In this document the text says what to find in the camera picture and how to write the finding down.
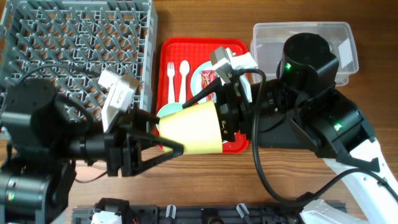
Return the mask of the light blue plate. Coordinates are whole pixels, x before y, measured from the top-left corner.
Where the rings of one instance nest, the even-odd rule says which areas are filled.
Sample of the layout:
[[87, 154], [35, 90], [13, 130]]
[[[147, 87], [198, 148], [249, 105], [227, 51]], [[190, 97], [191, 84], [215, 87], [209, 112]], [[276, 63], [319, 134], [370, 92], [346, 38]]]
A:
[[192, 78], [191, 78], [191, 83], [190, 83], [190, 89], [191, 93], [193, 96], [197, 95], [201, 89], [201, 78], [200, 78], [200, 72], [202, 70], [213, 70], [213, 66], [210, 61], [207, 61], [200, 65], [193, 73]]

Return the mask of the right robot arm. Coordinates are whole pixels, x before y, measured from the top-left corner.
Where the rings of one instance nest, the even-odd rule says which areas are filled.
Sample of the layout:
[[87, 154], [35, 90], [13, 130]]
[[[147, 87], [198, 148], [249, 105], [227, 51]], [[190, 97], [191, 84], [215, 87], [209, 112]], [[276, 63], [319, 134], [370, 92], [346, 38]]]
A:
[[[374, 129], [362, 111], [336, 89], [339, 61], [328, 42], [318, 34], [289, 37], [282, 51], [276, 79], [263, 78], [252, 86], [252, 99], [237, 88], [246, 73], [260, 74], [256, 66], [232, 65], [233, 57], [218, 48], [211, 62], [218, 78], [184, 104], [193, 106], [211, 93], [222, 138], [245, 134], [252, 141], [257, 174], [267, 192], [279, 203], [301, 208], [306, 223], [335, 222], [339, 212], [322, 207], [320, 197], [342, 181], [369, 223], [397, 222], [397, 181], [390, 171]], [[282, 121], [300, 139], [304, 148], [323, 159], [335, 177], [314, 193], [296, 199], [280, 196], [270, 185], [259, 157], [260, 118], [281, 114]]]

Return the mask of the cream plastic fork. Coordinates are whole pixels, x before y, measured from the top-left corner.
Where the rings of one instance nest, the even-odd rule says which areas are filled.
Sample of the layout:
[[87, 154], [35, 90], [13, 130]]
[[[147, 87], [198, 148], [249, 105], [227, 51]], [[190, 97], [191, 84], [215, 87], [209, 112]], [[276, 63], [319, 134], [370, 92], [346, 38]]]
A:
[[167, 76], [169, 78], [168, 103], [174, 103], [175, 102], [175, 92], [174, 92], [175, 67], [173, 62], [167, 63]]

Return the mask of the cream plastic spoon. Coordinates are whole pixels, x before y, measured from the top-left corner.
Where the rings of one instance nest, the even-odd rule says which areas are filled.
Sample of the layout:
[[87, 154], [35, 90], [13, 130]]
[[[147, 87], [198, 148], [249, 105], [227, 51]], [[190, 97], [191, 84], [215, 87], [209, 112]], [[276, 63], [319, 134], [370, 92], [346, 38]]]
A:
[[178, 101], [181, 104], [184, 104], [186, 102], [187, 94], [186, 94], [186, 79], [187, 75], [189, 74], [190, 71], [190, 65], [187, 60], [183, 60], [180, 64], [179, 67], [180, 74], [182, 76], [181, 78], [181, 84], [180, 84], [180, 93], [179, 93], [179, 98]]

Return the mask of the red snack wrapper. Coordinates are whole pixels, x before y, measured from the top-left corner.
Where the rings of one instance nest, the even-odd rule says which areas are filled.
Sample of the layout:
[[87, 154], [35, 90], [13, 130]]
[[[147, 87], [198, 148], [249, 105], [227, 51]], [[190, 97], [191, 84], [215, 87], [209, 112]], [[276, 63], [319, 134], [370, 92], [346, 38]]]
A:
[[202, 70], [200, 72], [200, 78], [201, 78], [201, 89], [204, 89], [213, 80], [217, 78], [217, 74], [214, 70]]

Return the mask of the green bowl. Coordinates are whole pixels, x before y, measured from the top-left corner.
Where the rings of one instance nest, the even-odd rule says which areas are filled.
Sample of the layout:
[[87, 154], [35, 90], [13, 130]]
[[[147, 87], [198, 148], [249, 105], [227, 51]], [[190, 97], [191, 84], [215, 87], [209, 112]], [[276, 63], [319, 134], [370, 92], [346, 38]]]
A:
[[162, 118], [170, 114], [176, 113], [183, 110], [182, 104], [178, 102], [167, 103], [157, 112], [157, 117]]

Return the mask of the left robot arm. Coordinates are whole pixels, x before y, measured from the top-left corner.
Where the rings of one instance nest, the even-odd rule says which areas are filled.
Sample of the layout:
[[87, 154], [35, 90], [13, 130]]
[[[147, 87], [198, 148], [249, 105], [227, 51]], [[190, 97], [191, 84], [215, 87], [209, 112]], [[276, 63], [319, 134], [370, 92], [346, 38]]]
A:
[[80, 105], [48, 80], [28, 79], [7, 89], [1, 124], [9, 134], [1, 165], [1, 222], [51, 223], [68, 207], [76, 162], [106, 163], [106, 175], [130, 177], [183, 154], [183, 146], [146, 130], [159, 118], [135, 109], [109, 132], [91, 114], [73, 122]]

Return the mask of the yellow cup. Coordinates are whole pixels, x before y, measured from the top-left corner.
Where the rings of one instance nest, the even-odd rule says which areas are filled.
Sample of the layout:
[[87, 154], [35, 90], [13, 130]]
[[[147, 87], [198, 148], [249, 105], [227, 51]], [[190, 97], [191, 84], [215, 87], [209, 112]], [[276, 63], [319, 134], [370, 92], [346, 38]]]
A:
[[221, 154], [223, 140], [217, 111], [212, 106], [183, 109], [160, 118], [159, 135], [184, 147], [184, 154]]

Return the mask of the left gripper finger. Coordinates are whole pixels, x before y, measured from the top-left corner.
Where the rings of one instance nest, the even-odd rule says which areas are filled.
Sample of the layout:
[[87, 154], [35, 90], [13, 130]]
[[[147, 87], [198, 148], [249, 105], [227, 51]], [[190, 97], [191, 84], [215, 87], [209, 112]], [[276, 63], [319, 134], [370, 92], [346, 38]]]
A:
[[[156, 145], [171, 148], [171, 151], [143, 161], [141, 152]], [[126, 135], [126, 176], [141, 174], [165, 161], [181, 156], [183, 150], [183, 145], [175, 141], [149, 133], [131, 131]]]
[[141, 109], [134, 109], [133, 113], [133, 123], [134, 124], [146, 124], [149, 122], [150, 124], [158, 124], [160, 118]]

